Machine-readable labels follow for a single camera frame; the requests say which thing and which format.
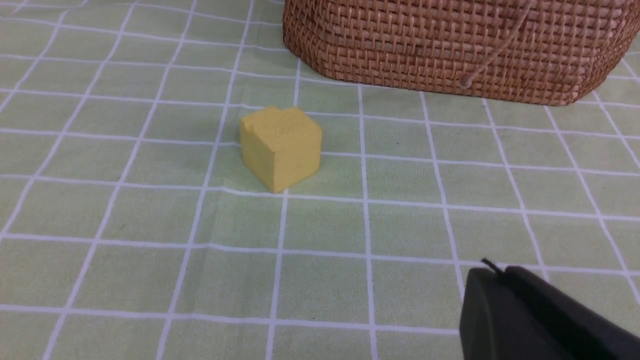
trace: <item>woven basket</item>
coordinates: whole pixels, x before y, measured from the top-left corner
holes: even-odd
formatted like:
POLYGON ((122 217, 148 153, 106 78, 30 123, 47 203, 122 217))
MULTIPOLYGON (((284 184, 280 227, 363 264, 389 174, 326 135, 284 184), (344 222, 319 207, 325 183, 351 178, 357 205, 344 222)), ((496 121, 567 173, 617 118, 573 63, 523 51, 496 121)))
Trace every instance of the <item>woven basket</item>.
POLYGON ((282 23, 328 78, 561 106, 620 62, 640 0, 285 0, 282 23))

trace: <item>green checkered tablecloth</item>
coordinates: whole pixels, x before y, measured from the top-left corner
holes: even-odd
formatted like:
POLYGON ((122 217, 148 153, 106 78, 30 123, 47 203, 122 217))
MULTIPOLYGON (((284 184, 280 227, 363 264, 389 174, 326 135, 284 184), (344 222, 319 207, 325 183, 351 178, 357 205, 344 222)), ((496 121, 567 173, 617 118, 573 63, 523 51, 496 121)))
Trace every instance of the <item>green checkered tablecloth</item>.
POLYGON ((0 0, 0 359, 460 360, 467 271, 640 334, 640 38, 546 108, 339 83, 275 0, 0 0), (299 106, 270 194, 239 119, 299 106))

